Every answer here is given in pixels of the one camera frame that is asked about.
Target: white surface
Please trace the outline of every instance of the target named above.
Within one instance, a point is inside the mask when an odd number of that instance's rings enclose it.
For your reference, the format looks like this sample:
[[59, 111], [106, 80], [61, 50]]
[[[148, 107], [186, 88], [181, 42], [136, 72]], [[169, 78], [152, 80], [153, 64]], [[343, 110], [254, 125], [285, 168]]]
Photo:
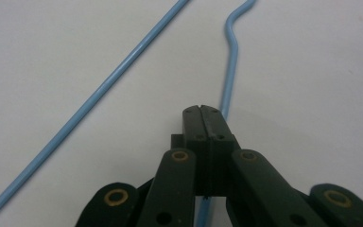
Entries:
[[[0, 193], [175, 1], [0, 1]], [[151, 178], [182, 110], [217, 107], [242, 1], [191, 1], [0, 213], [0, 226], [74, 226], [107, 183]], [[229, 125], [307, 193], [363, 199], [363, 1], [259, 1], [235, 26]], [[213, 226], [231, 226], [216, 204]]]

